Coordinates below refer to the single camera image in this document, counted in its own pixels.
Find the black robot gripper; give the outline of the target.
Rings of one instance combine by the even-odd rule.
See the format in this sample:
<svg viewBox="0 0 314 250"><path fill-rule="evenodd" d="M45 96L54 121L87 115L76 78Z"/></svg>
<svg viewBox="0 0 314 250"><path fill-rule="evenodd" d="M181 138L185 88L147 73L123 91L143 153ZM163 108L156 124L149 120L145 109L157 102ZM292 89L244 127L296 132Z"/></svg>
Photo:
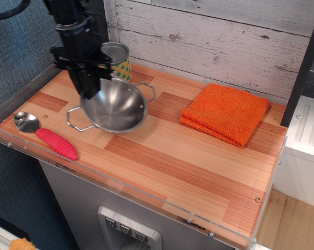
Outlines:
<svg viewBox="0 0 314 250"><path fill-rule="evenodd" d="M52 47L51 54L58 68L66 69L80 96L91 99L100 91L100 78L113 76L111 59L101 51L102 36L96 22L56 24L61 47Z"/></svg>

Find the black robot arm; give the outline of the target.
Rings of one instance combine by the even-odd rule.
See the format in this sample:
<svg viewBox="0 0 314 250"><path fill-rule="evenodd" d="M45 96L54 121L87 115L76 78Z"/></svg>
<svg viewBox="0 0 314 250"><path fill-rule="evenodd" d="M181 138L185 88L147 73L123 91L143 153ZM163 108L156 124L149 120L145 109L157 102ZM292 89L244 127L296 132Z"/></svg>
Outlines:
<svg viewBox="0 0 314 250"><path fill-rule="evenodd" d="M101 89L100 80L111 80L111 58L102 52L103 35L89 1L45 1L55 19L63 46L52 47L54 64L67 70L79 95L91 99Z"/></svg>

